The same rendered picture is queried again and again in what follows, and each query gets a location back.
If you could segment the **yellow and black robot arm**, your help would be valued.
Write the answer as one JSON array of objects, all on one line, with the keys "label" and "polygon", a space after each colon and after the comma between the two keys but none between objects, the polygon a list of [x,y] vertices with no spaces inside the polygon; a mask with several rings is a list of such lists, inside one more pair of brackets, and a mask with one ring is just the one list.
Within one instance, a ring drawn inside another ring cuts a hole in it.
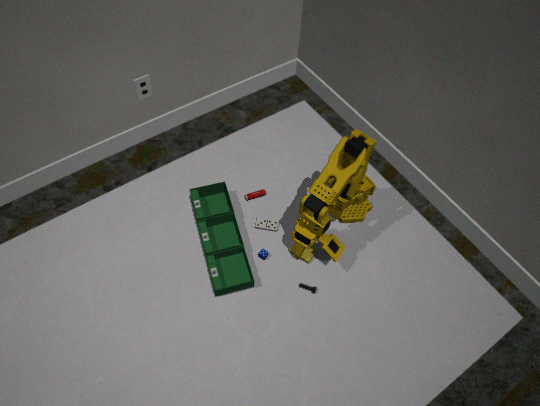
[{"label": "yellow and black robot arm", "polygon": [[327,165],[308,189],[311,195],[303,196],[300,203],[299,217],[313,234],[321,238],[329,229],[332,218],[328,213],[341,223],[355,223],[362,222],[372,209],[367,198],[374,185],[364,175],[375,144],[375,139],[357,129],[337,144]]}]

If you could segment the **grey domino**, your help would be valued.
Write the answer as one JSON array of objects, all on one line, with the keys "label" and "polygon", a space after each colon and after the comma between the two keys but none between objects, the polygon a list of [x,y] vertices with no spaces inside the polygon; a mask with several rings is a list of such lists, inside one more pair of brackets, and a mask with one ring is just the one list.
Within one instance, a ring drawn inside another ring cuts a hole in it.
[{"label": "grey domino", "polygon": [[278,221],[262,219],[262,218],[257,218],[256,220],[256,225],[255,225],[256,229],[277,232],[277,227],[278,227]]}]

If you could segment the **black bolt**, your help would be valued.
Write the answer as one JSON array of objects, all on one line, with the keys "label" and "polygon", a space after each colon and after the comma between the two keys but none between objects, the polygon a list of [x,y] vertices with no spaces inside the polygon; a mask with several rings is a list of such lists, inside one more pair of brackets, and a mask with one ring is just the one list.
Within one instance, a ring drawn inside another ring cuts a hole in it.
[{"label": "black bolt", "polygon": [[310,290],[310,291],[312,291],[312,293],[315,293],[315,292],[316,292],[316,287],[315,287],[315,286],[314,286],[314,288],[313,288],[313,287],[310,287],[310,286],[307,286],[307,285],[304,285],[304,284],[301,284],[301,283],[300,283],[300,287],[301,287],[301,288],[304,288],[304,289],[307,289],[307,290]]}]

